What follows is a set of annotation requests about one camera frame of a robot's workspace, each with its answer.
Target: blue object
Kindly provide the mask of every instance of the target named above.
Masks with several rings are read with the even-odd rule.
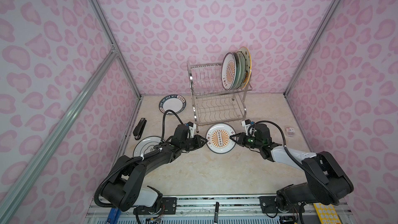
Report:
[[[106,224],[116,224],[117,220],[119,219],[120,213],[120,209],[112,208],[109,212],[108,218],[106,219]]]

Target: black marker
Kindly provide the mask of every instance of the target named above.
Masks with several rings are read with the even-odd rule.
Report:
[[[214,224],[218,223],[218,207],[219,207],[220,203],[216,202],[216,211],[214,213]]]

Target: yellow calculator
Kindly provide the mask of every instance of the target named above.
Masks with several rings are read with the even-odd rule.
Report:
[[[321,224],[341,224],[332,204],[325,206],[322,203],[314,203],[314,207]]]

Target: robotic arm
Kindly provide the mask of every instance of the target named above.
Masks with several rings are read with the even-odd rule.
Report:
[[[282,134],[283,145],[272,142],[269,128],[264,122],[275,125]],[[270,121],[242,121],[246,132],[232,135],[230,139],[239,146],[259,149],[261,157],[271,162],[285,163],[305,172],[307,182],[289,185],[277,191],[275,199],[280,211],[289,211],[299,203],[329,205],[339,204],[339,199],[353,191],[353,185],[329,152],[301,152],[287,149],[283,131]],[[150,212],[158,212],[161,207],[162,193],[154,188],[141,188],[144,176],[157,167],[171,163],[183,150],[193,151],[203,147],[207,140],[193,135],[195,124],[180,124],[174,135],[166,142],[154,147],[154,151],[141,157],[120,157],[109,175],[99,185],[94,195],[95,203],[100,207],[117,207],[127,211],[133,206],[146,206]],[[110,204],[99,201],[102,195]]]

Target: dish rack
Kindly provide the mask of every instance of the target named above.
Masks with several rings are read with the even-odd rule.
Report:
[[[225,90],[221,81],[222,63],[195,66],[187,62],[187,65],[196,132],[199,126],[246,118],[246,94],[253,90],[250,78],[244,88]]]

